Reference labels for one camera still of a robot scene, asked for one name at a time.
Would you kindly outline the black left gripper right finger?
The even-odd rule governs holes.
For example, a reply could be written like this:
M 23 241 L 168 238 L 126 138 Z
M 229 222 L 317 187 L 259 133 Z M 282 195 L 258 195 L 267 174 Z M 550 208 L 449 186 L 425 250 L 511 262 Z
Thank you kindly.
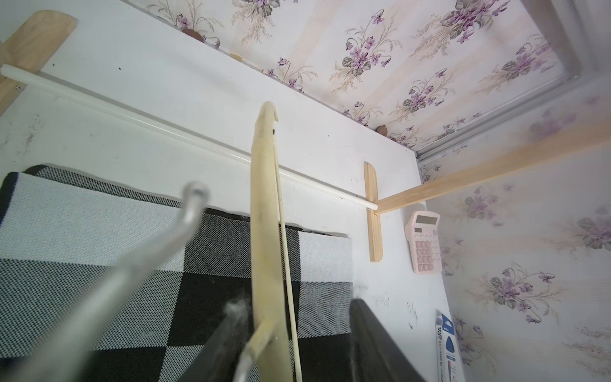
M 349 305 L 350 369 L 354 381 L 422 381 L 368 304 Z

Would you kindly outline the black white checkered scarf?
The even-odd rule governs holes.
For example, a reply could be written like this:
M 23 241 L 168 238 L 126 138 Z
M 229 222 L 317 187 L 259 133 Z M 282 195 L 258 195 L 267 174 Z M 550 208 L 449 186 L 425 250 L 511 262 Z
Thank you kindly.
M 39 165 L 1 186 L 1 379 L 229 381 L 255 325 L 251 224 Z

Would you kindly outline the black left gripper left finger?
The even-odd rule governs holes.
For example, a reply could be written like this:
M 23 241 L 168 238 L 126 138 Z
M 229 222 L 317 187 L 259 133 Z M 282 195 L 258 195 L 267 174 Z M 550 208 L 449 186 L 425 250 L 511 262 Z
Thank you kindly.
M 249 298 L 229 301 L 221 324 L 178 381 L 232 381 L 247 341 L 250 318 Z

